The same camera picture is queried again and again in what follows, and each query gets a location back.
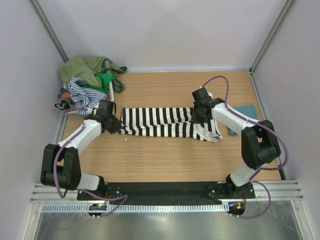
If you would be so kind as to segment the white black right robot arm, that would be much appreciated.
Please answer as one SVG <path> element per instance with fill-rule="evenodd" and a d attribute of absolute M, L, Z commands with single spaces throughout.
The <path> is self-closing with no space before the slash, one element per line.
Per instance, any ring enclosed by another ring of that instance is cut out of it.
<path fill-rule="evenodd" d="M 225 183 L 226 194 L 231 198 L 240 198 L 258 170 L 281 154 L 274 126 L 269 120 L 259 121 L 240 113 L 221 98 L 213 99 L 204 87 L 193 91 L 192 97 L 192 122 L 204 124 L 215 120 L 241 138 L 243 163 L 226 177 Z"/>

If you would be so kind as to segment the black white striped tank top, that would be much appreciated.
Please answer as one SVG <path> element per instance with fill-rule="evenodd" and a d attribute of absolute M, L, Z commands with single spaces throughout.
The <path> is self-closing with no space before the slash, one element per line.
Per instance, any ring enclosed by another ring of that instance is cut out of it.
<path fill-rule="evenodd" d="M 191 138 L 217 143 L 223 139 L 218 123 L 192 122 L 192 107 L 123 108 L 120 134 L 141 137 Z"/>

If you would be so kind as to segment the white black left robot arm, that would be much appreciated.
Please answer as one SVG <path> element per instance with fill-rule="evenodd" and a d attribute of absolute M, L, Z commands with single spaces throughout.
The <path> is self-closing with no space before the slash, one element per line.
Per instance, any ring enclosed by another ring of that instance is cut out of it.
<path fill-rule="evenodd" d="M 83 173 L 80 155 L 84 149 L 104 132 L 117 133 L 122 122 L 116 117 L 117 105 L 113 101 L 101 100 L 84 119 L 79 128 L 57 144 L 44 148 L 40 182 L 55 187 L 61 198 L 68 191 L 77 190 L 86 198 L 103 200 L 107 192 L 102 176 Z"/>

